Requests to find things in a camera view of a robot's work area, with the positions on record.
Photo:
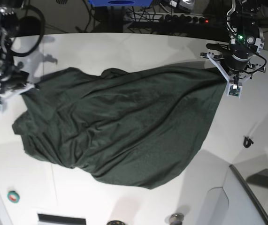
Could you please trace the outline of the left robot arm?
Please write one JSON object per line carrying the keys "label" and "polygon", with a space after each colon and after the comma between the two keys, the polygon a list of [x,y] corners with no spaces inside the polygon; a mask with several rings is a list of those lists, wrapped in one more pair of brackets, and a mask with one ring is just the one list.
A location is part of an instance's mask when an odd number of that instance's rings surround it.
{"label": "left robot arm", "polygon": [[256,72],[266,72],[267,60],[260,55],[265,44],[257,17],[260,6],[258,0],[233,0],[226,14],[229,43],[206,45],[208,50],[217,51],[219,55],[201,54],[221,66],[235,83]]}

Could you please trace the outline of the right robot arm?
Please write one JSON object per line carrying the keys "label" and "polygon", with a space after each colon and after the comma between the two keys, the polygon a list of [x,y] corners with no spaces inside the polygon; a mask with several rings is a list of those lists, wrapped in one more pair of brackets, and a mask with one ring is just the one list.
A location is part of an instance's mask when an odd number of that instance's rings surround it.
{"label": "right robot arm", "polygon": [[[45,34],[45,17],[33,5],[23,0],[0,0],[0,94],[24,89],[29,73],[22,70],[23,63],[14,64],[14,57],[27,57],[40,45]],[[36,43],[26,52],[15,52],[12,45],[30,28],[38,36]]]}

